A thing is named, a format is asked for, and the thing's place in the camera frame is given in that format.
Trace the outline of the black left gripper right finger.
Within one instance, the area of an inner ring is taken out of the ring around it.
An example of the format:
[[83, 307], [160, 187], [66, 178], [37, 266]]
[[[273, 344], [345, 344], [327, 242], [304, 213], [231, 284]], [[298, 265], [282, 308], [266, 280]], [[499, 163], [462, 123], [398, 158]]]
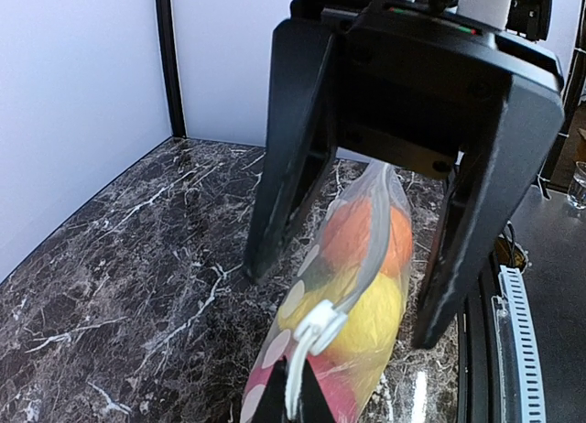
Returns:
[[297, 422], [335, 422], [310, 363], [304, 364], [302, 372], [301, 391], [298, 399]]

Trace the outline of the yellow fake lemon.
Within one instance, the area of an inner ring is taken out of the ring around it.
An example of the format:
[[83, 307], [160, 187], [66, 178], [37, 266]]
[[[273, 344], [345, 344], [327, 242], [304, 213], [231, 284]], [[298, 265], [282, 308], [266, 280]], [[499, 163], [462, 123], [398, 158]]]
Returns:
[[[320, 301], [335, 301], [347, 294], [349, 277], [348, 273], [341, 274], [326, 285], [313, 289], [296, 283], [278, 310], [279, 328], [293, 331]], [[397, 280], [383, 273], [377, 274], [349, 312], [342, 331], [324, 352], [332, 360], [361, 354], [388, 358], [395, 345], [404, 307]]]

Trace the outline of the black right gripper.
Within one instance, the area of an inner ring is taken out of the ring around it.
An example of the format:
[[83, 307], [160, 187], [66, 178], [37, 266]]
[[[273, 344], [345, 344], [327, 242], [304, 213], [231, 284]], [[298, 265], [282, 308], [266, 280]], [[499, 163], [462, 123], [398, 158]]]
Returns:
[[445, 179], [460, 153], [496, 152], [519, 171], [563, 123], [555, 58], [501, 33], [395, 0], [293, 0], [290, 13], [326, 36], [325, 76], [294, 125], [319, 157], [343, 147]]

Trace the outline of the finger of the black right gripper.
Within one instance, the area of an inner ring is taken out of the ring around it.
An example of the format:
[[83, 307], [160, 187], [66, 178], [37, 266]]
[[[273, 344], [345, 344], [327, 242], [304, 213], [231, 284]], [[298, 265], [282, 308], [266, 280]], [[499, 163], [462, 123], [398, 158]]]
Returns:
[[450, 325], [563, 121], [557, 91], [513, 76], [490, 107], [486, 129], [465, 144], [419, 291], [414, 348], [433, 348]]
[[335, 62], [336, 36], [328, 27], [287, 19], [274, 30], [266, 153], [244, 251], [254, 282], [288, 248], [333, 161]]

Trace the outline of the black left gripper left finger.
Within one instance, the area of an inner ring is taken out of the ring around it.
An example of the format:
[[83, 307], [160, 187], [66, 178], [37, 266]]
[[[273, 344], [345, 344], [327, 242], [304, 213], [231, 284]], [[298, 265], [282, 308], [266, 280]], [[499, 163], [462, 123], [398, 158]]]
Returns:
[[277, 361], [252, 416], [252, 423], [289, 423], [285, 405], [288, 362]]

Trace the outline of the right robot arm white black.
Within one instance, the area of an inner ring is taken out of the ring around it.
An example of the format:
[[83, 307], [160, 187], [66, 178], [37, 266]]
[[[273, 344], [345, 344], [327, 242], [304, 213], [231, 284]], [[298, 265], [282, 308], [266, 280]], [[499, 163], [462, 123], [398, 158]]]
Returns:
[[266, 154], [244, 252], [261, 279], [338, 148], [450, 178], [412, 342], [433, 347], [564, 121], [557, 57], [512, 0], [293, 0], [272, 37]]

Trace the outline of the clear polka dot zip bag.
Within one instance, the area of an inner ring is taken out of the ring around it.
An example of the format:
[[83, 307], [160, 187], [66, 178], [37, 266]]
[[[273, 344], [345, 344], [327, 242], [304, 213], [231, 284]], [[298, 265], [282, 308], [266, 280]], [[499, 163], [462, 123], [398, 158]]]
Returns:
[[[368, 242], [366, 255], [364, 259], [356, 266], [334, 268], [330, 266], [322, 256], [322, 232], [326, 226], [326, 222], [337, 209], [341, 208], [341, 206], [344, 204], [352, 203], [360, 199], [369, 199], [371, 203], [370, 239]], [[384, 162], [373, 161], [368, 165], [364, 173], [358, 179], [353, 181], [342, 192], [338, 199], [331, 203], [324, 222], [320, 228], [320, 232], [316, 236], [314, 244], [307, 253], [303, 264], [300, 266], [298, 274], [294, 280], [294, 284], [291, 288], [293, 288], [294, 285], [298, 282], [302, 286], [308, 286], [310, 289], [322, 287], [333, 280], [335, 277], [348, 273], [350, 277], [347, 280], [347, 286], [350, 288], [350, 290], [347, 292], [347, 294], [341, 296], [335, 301], [324, 299], [331, 302], [334, 308], [341, 309], [342, 313], [346, 315], [348, 320], [349, 312], [353, 309], [365, 290], [371, 286], [374, 279], [376, 278], [376, 275], [381, 273], [380, 270], [383, 262], [385, 261], [389, 237], [391, 235], [391, 207], [396, 207], [397, 209], [401, 210], [410, 219], [407, 197], [403, 191], [394, 168]], [[407, 304], [410, 261], [411, 258], [408, 264], [404, 266], [399, 272], [398, 277], [395, 277], [397, 280], [397, 285], [402, 291], [404, 297], [404, 312]], [[260, 353], [266, 351], [269, 348], [277, 347], [286, 350], [287, 355], [290, 356], [293, 353], [294, 347], [297, 343], [294, 338], [294, 332], [295, 330], [292, 331], [290, 329], [280, 329], [276, 315], [276, 318], [274, 319], [265, 338]], [[338, 334], [331, 340], [329, 345], [338, 336]], [[374, 366], [380, 369], [382, 373], [391, 357], [391, 355], [388, 358], [383, 358], [377, 355], [361, 354], [346, 359], [332, 360], [324, 352], [327, 347], [325, 347], [319, 354], [310, 356], [317, 357], [323, 355], [334, 364], [342, 366], [348, 366], [350, 364], [356, 366], [358, 362], [362, 360], [365, 365]]]

